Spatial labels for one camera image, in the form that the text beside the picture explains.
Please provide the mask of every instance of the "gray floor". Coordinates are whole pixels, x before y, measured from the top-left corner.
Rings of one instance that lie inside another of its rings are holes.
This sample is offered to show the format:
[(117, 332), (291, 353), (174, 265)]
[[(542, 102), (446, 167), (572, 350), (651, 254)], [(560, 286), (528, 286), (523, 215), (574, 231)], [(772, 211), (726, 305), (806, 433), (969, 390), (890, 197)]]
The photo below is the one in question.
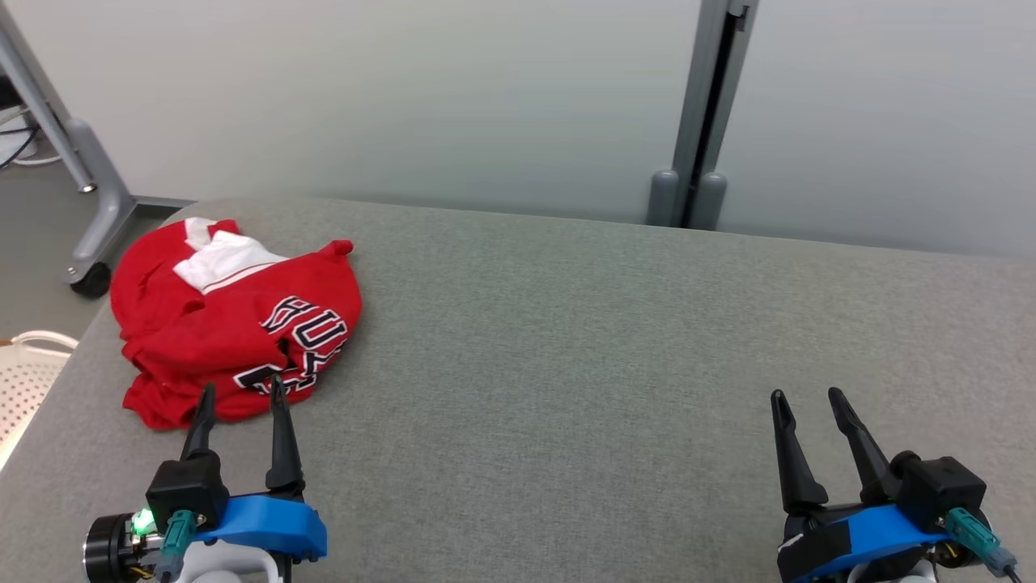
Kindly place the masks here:
[[(93, 195), (79, 194), (60, 163), (0, 170), (0, 339), (45, 329), (80, 338), (105, 300), (87, 300), (61, 280), (73, 247), (93, 218)], [(114, 266), (125, 247), (172, 213), (140, 206), (106, 257)]]

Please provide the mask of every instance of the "white sleeve trim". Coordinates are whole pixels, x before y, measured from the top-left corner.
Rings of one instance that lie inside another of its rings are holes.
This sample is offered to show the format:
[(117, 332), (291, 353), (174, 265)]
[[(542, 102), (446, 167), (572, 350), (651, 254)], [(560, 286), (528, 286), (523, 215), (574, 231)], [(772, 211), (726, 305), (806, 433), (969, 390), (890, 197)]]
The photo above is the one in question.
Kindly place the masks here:
[(251, 236), (220, 230), (211, 242), (177, 263), (173, 270), (202, 294), (208, 294), (285, 259)]
[(212, 237), (208, 234), (208, 227), (214, 224), (215, 221), (201, 216), (184, 218), (183, 230), (186, 232), (186, 243), (195, 251), (201, 251), (202, 246), (212, 241)]

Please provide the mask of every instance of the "blue bracket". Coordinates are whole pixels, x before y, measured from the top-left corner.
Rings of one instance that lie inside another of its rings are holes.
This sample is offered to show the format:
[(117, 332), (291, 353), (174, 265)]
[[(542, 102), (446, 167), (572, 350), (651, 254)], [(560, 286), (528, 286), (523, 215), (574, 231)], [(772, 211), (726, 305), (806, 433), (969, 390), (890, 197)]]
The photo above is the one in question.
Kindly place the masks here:
[(327, 527), (316, 511), (303, 502), (261, 494), (231, 498), (220, 528), (199, 532), (195, 541), (215, 538), (299, 559), (327, 556)]
[(933, 546), (947, 541), (946, 532), (927, 533), (918, 530), (893, 504), (864, 508), (859, 513), (832, 523), (847, 524), (851, 550), (808, 575), (795, 579), (792, 583), (808, 583), (817, 577), (853, 569), (858, 564), (877, 560), (908, 549)]

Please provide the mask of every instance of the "green led light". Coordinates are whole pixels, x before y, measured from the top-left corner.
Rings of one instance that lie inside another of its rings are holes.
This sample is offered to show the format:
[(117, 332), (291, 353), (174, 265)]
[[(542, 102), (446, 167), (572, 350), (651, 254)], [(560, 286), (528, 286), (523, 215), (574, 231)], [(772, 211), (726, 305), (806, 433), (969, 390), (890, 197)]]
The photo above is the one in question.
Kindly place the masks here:
[(138, 536), (143, 536), (156, 531), (154, 528), (154, 516), (151, 515), (151, 508), (144, 508), (134, 515), (131, 520), (133, 522), (133, 531)]

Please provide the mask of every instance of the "circular motor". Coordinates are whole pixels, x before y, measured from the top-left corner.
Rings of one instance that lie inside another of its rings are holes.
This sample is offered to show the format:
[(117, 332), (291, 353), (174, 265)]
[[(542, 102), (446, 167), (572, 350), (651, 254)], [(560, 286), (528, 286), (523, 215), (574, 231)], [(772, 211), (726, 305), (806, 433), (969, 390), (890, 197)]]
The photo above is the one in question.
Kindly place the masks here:
[(90, 583), (136, 583), (150, 579), (142, 562), (162, 546), (148, 509), (93, 521), (83, 543), (83, 571)]

